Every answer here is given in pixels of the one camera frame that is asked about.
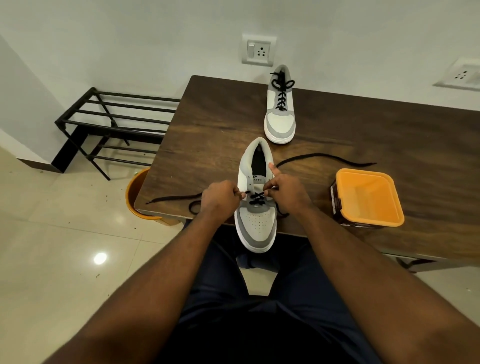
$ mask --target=wall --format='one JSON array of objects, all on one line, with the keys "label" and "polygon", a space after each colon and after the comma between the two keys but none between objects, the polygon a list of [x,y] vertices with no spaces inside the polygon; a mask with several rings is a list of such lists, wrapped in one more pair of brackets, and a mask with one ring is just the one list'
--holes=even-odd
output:
[{"label": "wall", "polygon": [[266,83],[242,32],[278,36],[296,87],[480,110],[480,94],[433,87],[480,58],[471,0],[16,0],[0,34],[64,108],[87,88],[181,96],[192,74]]},{"label": "wall", "polygon": [[0,145],[50,163],[66,141],[53,123],[63,107],[0,37]]}]

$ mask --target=dark blue pants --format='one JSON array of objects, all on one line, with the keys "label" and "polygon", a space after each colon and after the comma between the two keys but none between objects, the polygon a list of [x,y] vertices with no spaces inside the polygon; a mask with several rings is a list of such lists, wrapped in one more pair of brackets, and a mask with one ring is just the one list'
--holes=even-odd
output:
[{"label": "dark blue pants", "polygon": [[[248,294],[235,258],[251,267],[278,271],[268,298]],[[264,254],[247,251],[234,227],[222,225],[210,243],[179,323],[198,315],[221,315],[246,307],[254,311],[282,310],[340,342],[359,363],[380,359],[320,266],[306,238],[277,234]]]}]

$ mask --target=electrical outlet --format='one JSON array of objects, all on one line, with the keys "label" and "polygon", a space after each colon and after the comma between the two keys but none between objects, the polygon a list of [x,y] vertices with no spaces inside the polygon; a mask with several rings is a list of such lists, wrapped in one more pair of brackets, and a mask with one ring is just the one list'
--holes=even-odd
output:
[{"label": "electrical outlet", "polygon": [[273,66],[276,48],[276,37],[242,35],[241,61],[247,64]]},{"label": "electrical outlet", "polygon": [[480,91],[480,60],[459,58],[434,86]]}]

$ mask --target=black insole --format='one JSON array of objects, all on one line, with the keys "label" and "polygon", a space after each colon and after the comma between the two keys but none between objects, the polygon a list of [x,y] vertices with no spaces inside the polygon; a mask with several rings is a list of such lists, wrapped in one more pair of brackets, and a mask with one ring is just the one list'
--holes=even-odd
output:
[{"label": "black insole", "polygon": [[252,173],[254,176],[267,176],[267,167],[265,163],[265,154],[262,146],[259,144],[252,158]]}]

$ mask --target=sneaker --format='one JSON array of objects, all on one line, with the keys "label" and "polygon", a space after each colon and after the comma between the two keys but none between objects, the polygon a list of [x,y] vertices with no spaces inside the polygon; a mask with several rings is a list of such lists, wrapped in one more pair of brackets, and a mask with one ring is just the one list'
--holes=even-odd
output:
[{"label": "sneaker", "polygon": [[276,236],[275,202],[263,194],[265,182],[273,178],[270,162],[272,152],[261,137],[250,143],[240,160],[237,185],[247,195],[235,211],[235,227],[243,245],[254,253],[270,249]]},{"label": "sneaker", "polygon": [[292,96],[294,84],[287,66],[282,64],[272,73],[268,85],[264,131],[267,138],[276,144],[288,143],[295,134]]}]

